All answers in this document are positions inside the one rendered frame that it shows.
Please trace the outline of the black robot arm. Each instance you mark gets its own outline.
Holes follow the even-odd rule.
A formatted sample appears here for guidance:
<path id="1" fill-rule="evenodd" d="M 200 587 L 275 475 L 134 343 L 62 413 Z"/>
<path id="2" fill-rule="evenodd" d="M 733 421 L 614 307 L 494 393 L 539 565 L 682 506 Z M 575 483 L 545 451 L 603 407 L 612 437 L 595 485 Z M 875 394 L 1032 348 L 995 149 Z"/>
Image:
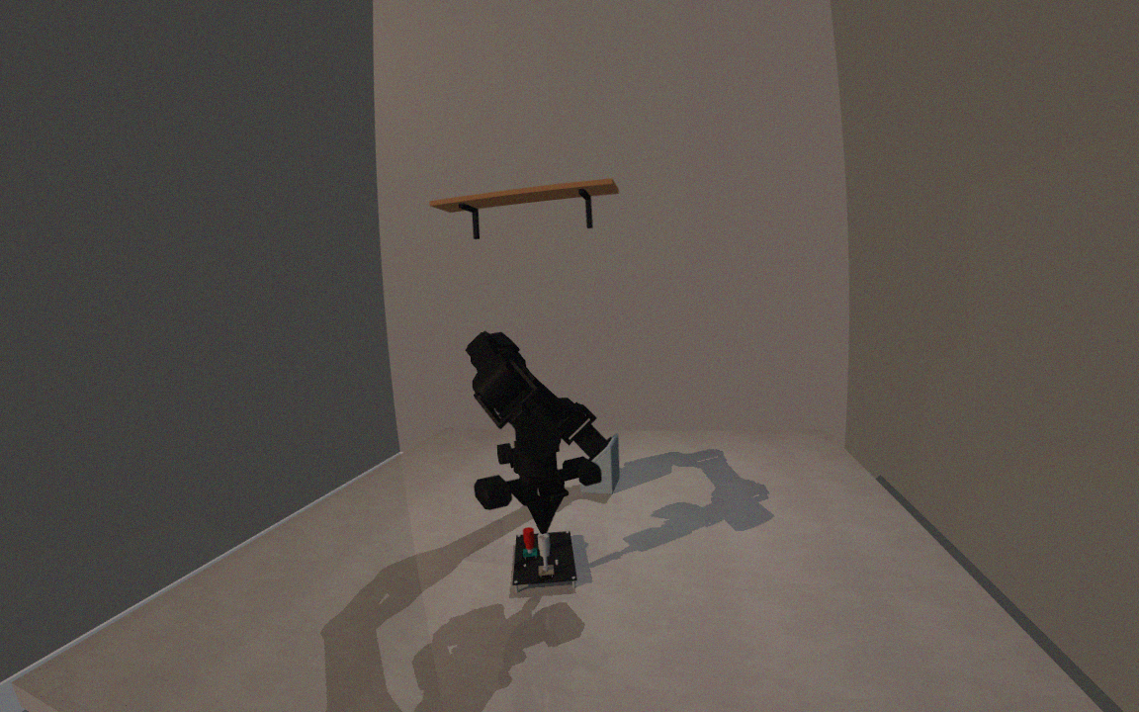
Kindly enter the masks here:
<path id="1" fill-rule="evenodd" d="M 500 429 L 507 422 L 513 425 L 526 457 L 544 459 L 555 455 L 564 437 L 568 444 L 577 443 L 592 461 L 613 437 L 606 440 L 595 429 L 591 423 L 597 418 L 585 406 L 555 396 L 535 379 L 518 351 L 502 332 L 484 330 L 472 341 L 466 352 L 478 369 L 472 380 L 475 400 Z"/>

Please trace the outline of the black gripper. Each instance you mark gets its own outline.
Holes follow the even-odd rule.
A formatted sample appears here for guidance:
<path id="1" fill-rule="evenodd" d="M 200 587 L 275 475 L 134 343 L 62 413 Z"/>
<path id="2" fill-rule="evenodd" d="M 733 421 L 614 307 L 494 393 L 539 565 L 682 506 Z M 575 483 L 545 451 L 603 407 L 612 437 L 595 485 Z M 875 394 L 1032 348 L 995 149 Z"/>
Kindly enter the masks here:
<path id="1" fill-rule="evenodd" d="M 544 457 L 544 459 L 532 459 L 521 452 L 518 441 L 514 441 L 515 449 L 518 449 L 518 481 L 503 481 L 500 475 L 491 475 L 487 478 L 480 478 L 475 482 L 475 496 L 480 504 L 486 509 L 509 506 L 511 499 L 516 497 L 521 504 L 528 506 L 532 512 L 536 527 L 542 535 L 550 530 L 555 512 L 570 491 L 565 489 L 565 481 L 579 481 L 585 486 L 592 486 L 601 482 L 601 468 L 585 457 L 574 457 L 566 460 L 563 469 L 557 469 L 557 455 Z M 541 496 L 538 496 L 538 490 Z"/>

